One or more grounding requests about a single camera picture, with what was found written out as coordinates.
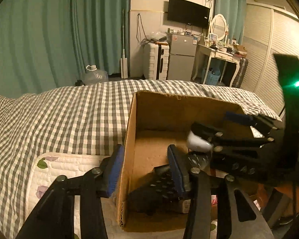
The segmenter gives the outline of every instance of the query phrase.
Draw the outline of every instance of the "curtain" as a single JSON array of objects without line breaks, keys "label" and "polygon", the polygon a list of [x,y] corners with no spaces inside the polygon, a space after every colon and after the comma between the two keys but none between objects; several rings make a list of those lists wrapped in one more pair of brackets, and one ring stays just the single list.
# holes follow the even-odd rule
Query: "curtain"
[{"label": "curtain", "polygon": [[119,73],[122,9],[128,12],[129,0],[3,0],[0,95],[72,86],[86,65]]},{"label": "curtain", "polygon": [[243,40],[244,22],[246,17],[246,0],[215,0],[215,15],[222,14],[229,25],[228,38]]}]

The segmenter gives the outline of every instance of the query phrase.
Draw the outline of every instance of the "black tv screen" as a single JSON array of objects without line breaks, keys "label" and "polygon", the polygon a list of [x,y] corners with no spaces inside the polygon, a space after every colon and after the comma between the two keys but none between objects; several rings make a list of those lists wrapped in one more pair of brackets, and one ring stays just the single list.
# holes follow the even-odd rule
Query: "black tv screen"
[{"label": "black tv screen", "polygon": [[169,0],[167,20],[208,28],[209,8],[186,0]]}]

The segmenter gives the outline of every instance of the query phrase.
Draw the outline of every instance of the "plaid bedsheet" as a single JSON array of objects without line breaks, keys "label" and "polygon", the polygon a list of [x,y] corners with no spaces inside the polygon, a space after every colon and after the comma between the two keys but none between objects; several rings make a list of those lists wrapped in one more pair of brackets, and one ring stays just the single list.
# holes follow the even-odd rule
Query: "plaid bedsheet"
[{"label": "plaid bedsheet", "polygon": [[0,230],[6,238],[15,238],[25,221],[34,159],[46,152],[110,155],[124,141],[132,96],[140,90],[213,97],[278,119],[254,93],[185,81],[125,80],[0,96]]}]

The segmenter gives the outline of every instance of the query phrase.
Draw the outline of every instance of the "green led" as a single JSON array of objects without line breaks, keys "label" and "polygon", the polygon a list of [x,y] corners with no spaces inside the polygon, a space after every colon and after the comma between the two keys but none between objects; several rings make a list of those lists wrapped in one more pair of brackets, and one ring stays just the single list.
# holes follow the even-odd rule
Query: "green led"
[{"label": "green led", "polygon": [[299,87],[299,81],[295,82],[293,85],[294,85],[295,87]]}]

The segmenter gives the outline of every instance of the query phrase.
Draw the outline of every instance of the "white quilted pad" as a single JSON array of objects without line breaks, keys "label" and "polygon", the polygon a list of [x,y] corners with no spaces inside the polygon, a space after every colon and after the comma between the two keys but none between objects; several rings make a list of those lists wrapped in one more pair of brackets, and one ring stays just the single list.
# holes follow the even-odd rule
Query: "white quilted pad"
[{"label": "white quilted pad", "polygon": [[[81,176],[93,167],[99,166],[107,156],[70,155],[63,153],[45,153],[33,163],[26,192],[26,217],[38,203],[51,183],[63,174],[68,178]],[[113,199],[102,199],[102,209],[106,231],[109,239],[181,239],[184,230],[155,232],[155,233],[128,233],[115,221],[115,205]],[[75,197],[74,205],[74,233],[75,238],[81,238],[80,233],[80,198]],[[217,222],[212,222],[211,238],[216,238]]]}]

